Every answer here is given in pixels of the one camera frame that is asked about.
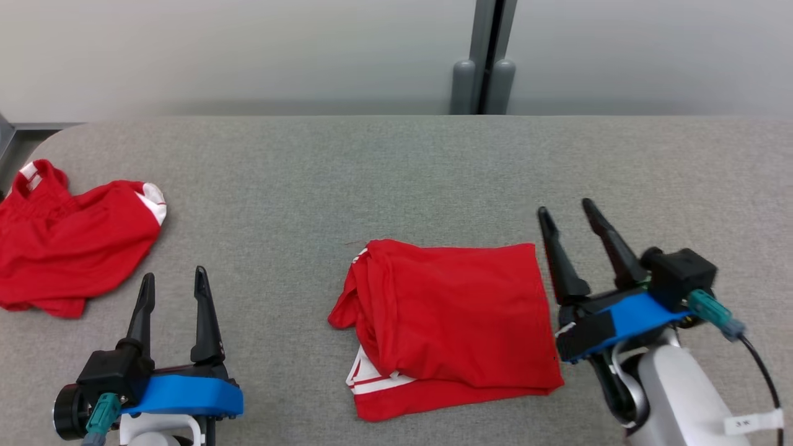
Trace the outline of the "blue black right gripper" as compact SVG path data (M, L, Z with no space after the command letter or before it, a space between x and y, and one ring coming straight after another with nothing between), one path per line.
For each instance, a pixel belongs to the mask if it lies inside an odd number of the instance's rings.
M590 198L582 200L582 208L592 231L600 237L609 257L615 272L615 287L629 290L643 285L648 271L642 267L620 233ZM591 294L589 283L578 276L567 256L552 215L546 207L541 206L537 209L537 218L557 304L583 302ZM656 302L649 293L634 292L607 308L575 317L572 322L563 325L556 334L559 359L563 362L579 362L622 341L629 341L690 316L691 311L686 307L681 312L672 312Z

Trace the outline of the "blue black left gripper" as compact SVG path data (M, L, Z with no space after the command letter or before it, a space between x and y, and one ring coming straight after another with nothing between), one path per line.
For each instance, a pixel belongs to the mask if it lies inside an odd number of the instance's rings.
M193 364L156 370L148 379L145 392L125 414L186 414L201 417L240 417L244 413L243 392L227 367L226 350L212 297L209 275L204 266L195 270L196 341L191 348ZM151 357L151 314L156 306L156 277L148 272L141 288L126 336L116 348L136 348L143 358Z

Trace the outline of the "red shorts with white trim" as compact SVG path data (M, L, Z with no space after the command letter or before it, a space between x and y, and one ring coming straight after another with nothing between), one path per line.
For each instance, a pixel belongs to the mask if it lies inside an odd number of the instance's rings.
M133 274L167 217L161 189L115 180L72 195L49 160L17 173L0 201L0 308L78 319Z

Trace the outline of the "red basketball jersey white trim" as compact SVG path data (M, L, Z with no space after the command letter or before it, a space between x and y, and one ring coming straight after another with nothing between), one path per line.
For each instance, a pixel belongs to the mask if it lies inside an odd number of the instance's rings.
M564 386L532 243L372 240L351 261L328 322L355 330L346 386L368 422Z

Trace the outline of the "grey metal partition frame leg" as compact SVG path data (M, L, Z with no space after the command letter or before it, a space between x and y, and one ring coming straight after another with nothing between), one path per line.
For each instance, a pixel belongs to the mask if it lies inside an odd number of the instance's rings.
M83 122L14 123L0 112L0 158L8 152L12 143L29 138L32 133L52 134L82 124Z

